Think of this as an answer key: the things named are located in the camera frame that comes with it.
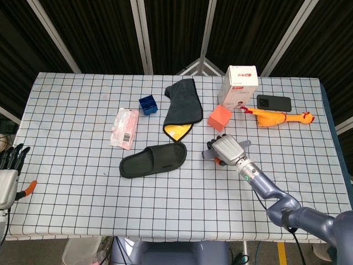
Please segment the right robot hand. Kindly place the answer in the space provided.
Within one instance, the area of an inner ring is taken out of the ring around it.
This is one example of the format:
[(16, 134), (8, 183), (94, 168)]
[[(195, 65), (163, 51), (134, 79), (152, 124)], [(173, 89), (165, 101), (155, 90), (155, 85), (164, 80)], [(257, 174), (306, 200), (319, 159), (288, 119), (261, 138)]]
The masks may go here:
[(245, 149), (243, 149), (230, 134), (217, 136), (215, 139), (208, 141), (206, 146), (208, 149), (214, 149), (218, 153), (218, 157), (214, 160), (220, 166), (235, 166), (236, 163), (246, 157)]

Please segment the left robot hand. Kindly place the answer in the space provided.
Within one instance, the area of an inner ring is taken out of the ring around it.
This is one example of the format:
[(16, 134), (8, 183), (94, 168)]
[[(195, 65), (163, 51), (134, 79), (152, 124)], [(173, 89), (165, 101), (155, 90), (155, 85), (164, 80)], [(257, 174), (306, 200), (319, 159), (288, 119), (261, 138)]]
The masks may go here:
[(19, 176), (30, 147), (23, 149), (23, 144), (0, 152), (0, 210), (5, 211), (13, 203), (29, 196), (35, 189), (37, 181), (32, 181), (25, 190), (17, 191)]

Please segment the black rubber slipper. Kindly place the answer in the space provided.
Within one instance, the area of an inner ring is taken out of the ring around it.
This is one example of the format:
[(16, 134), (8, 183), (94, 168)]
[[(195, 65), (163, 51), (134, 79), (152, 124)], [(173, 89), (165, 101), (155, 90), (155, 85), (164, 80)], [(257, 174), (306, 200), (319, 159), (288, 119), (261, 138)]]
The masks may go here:
[(132, 179), (173, 171), (181, 167), (186, 157), (187, 149), (181, 142), (148, 146), (121, 160), (120, 175)]

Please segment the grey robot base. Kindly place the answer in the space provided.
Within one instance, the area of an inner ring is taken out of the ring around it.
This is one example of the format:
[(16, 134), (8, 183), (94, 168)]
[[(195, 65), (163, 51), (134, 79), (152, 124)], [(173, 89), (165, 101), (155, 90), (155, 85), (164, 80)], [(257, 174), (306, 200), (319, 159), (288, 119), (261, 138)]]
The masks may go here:
[(228, 243), (133, 242), (119, 237), (113, 243), (110, 265), (229, 265)]

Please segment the orange cube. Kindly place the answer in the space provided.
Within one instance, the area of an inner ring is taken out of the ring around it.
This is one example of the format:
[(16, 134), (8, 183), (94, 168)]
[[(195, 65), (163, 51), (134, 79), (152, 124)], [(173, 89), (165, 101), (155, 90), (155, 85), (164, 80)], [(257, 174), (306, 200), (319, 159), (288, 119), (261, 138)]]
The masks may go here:
[(222, 131), (231, 117), (232, 113), (229, 110), (221, 105), (218, 105), (210, 114), (207, 124), (217, 131)]

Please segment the yellow rubber chicken toy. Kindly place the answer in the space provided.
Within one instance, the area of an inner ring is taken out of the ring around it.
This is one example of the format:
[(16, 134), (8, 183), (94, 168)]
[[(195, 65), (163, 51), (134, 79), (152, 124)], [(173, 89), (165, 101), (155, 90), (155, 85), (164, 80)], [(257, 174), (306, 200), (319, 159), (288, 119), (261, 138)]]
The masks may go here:
[(303, 112), (302, 114), (286, 114), (247, 107), (241, 107), (241, 109), (244, 110), (246, 114), (255, 115), (260, 127), (271, 127), (285, 122), (310, 124), (315, 118), (310, 112)]

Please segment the white desk lamp box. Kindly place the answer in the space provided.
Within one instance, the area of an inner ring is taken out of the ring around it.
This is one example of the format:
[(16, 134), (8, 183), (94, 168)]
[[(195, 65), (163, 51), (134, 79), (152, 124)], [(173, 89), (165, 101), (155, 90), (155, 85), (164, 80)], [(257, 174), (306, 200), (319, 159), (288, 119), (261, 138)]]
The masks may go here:
[(228, 66), (218, 104), (233, 110), (245, 106), (259, 85), (256, 66)]

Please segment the grey and yellow towel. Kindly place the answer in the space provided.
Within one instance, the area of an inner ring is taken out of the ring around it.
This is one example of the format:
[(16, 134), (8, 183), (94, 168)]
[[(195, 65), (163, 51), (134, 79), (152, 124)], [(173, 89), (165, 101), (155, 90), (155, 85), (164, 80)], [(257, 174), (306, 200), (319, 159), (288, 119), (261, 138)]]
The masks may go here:
[(181, 141), (194, 124), (203, 119), (203, 109), (192, 78), (182, 79), (165, 89), (170, 106), (163, 123), (164, 133), (174, 142)]

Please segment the black smartphone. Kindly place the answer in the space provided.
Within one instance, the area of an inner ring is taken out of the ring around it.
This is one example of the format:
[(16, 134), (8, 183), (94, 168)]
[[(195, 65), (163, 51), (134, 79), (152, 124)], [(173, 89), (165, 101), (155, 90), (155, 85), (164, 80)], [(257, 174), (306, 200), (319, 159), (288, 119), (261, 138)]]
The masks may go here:
[(257, 95), (257, 107), (262, 110), (273, 110), (279, 112), (290, 112), (292, 110), (291, 99), (289, 97)]

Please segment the checkered tablecloth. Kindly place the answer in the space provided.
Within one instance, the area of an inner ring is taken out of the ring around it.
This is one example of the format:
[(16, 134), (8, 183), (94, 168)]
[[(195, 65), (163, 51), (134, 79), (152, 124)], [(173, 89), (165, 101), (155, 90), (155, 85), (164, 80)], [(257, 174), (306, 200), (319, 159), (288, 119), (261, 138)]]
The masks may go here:
[[(170, 142), (163, 123), (165, 89), (180, 76), (40, 73), (34, 81), (15, 143), (30, 147), (19, 189), (37, 181), (32, 195), (12, 206), (8, 239), (75, 235), (143, 240), (292, 240), (266, 216), (233, 167), (202, 159), (218, 132), (207, 124), (222, 77), (194, 77), (204, 118), (183, 138), (187, 157), (174, 171), (126, 179), (120, 161), (148, 146)], [(256, 118), (233, 112), (224, 129), (250, 140), (247, 154), (278, 187), (303, 206), (336, 216), (351, 209), (353, 194), (333, 121), (317, 78), (261, 77), (257, 94), (291, 98), (292, 112), (314, 115), (311, 124), (260, 128)], [(139, 99), (152, 95), (156, 113), (144, 115)], [(120, 108), (139, 111), (129, 150), (111, 146)]]

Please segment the blue plastic compartment block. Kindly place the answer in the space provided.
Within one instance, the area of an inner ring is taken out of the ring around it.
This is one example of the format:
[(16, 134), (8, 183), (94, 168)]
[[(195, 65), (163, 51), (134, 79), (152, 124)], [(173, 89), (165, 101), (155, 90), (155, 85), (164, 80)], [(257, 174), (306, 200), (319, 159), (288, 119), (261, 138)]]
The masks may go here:
[(156, 113), (158, 110), (157, 103), (154, 100), (152, 95), (139, 99), (139, 103), (143, 110), (144, 115), (150, 115), (152, 113)]

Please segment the clear plastic storage box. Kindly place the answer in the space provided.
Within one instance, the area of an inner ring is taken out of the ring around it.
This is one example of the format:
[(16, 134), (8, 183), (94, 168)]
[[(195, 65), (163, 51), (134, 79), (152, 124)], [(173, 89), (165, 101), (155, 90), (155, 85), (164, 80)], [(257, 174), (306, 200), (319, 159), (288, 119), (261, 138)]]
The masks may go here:
[(63, 265), (92, 265), (97, 261), (100, 237), (81, 237), (68, 240), (62, 255)]

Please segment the pink plastic packet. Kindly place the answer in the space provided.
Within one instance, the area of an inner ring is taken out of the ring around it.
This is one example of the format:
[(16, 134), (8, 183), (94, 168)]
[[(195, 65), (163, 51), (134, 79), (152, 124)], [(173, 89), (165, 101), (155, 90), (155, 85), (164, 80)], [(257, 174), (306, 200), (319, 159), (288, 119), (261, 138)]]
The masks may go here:
[(129, 150), (135, 137), (139, 111), (136, 109), (120, 108), (111, 130), (111, 146)]

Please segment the black folding screen white frame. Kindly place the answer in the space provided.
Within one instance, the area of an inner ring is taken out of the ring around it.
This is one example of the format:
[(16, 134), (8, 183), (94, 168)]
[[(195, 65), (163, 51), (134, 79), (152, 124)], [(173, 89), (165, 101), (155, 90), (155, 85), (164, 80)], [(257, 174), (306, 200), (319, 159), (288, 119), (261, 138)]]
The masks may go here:
[[(353, 0), (137, 0), (152, 70), (205, 56), (219, 69), (317, 77), (334, 122), (353, 133)], [(73, 72), (35, 14), (42, 9), (81, 73), (141, 74), (131, 0), (0, 0), (0, 108), (21, 118), (40, 72)]]

